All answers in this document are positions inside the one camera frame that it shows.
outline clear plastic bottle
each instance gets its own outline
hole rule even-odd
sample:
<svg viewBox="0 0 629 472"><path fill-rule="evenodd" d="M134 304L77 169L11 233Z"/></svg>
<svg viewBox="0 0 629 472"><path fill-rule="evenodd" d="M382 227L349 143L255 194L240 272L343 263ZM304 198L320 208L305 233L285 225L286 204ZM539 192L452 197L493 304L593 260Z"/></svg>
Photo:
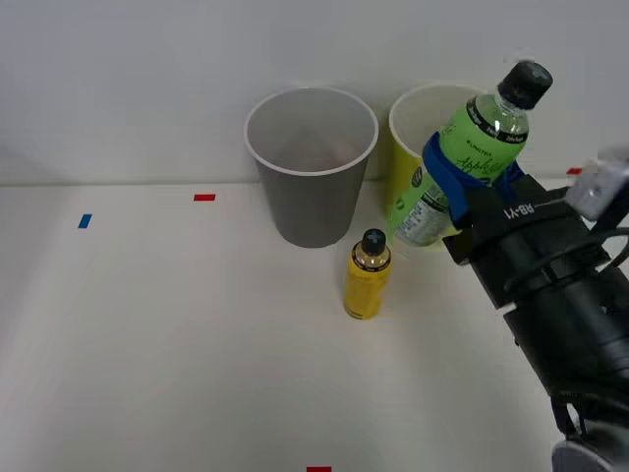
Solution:
<svg viewBox="0 0 629 472"><path fill-rule="evenodd" d="M544 67L518 63L497 93L475 96L456 111L439 136L441 150L459 169L492 183L524 147L529 137L527 110L551 85L552 76ZM409 210L394 214L395 235L412 246L434 243L450 224L447 198L423 164L397 205Z"/></svg>

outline black bottle cap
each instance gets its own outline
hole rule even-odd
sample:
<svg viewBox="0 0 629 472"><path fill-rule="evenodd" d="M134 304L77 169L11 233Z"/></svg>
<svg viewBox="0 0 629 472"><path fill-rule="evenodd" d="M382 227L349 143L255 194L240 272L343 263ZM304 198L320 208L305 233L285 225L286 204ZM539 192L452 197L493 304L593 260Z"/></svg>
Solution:
<svg viewBox="0 0 629 472"><path fill-rule="evenodd" d="M377 256L386 248L386 235L377 228L368 229L363 236L361 248L370 256Z"/></svg>
<svg viewBox="0 0 629 472"><path fill-rule="evenodd" d="M498 84L498 93L509 103L531 110L552 85L552 75L537 62L518 62Z"/></svg>

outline yellow bottle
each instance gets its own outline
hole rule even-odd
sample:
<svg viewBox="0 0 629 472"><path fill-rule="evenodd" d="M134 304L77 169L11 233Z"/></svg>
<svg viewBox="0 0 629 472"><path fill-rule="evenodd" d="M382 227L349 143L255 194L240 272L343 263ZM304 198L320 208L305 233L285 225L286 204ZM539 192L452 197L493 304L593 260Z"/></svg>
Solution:
<svg viewBox="0 0 629 472"><path fill-rule="evenodd" d="M382 289L391 272L391 251L386 236L379 229L370 229L350 253L345 310L357 320L377 315Z"/></svg>

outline gray paper cup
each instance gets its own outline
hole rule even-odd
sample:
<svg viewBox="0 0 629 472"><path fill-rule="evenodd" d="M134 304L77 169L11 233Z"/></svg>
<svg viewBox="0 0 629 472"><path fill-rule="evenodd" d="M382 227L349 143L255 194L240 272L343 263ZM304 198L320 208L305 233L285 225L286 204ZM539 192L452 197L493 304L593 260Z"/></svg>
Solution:
<svg viewBox="0 0 629 472"><path fill-rule="evenodd" d="M372 110L334 88L285 91L252 110L245 144L284 239L322 248L345 235L377 133Z"/></svg>

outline plastic bottle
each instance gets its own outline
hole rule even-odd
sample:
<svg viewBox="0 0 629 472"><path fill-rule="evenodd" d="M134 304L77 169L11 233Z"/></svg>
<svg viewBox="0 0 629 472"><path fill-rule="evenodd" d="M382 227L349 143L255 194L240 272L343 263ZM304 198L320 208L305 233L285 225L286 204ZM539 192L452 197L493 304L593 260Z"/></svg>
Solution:
<svg viewBox="0 0 629 472"><path fill-rule="evenodd" d="M369 320L380 309L381 292L391 272L386 236L370 229L350 253L345 287L345 310L357 320Z"/></svg>
<svg viewBox="0 0 629 472"><path fill-rule="evenodd" d="M519 62L496 94L477 95L461 106L441 131L439 145L458 168L492 183L520 153L529 137L527 110L552 85L540 64ZM422 164L391 216L395 235L411 246L427 246L450 224L447 198Z"/></svg>

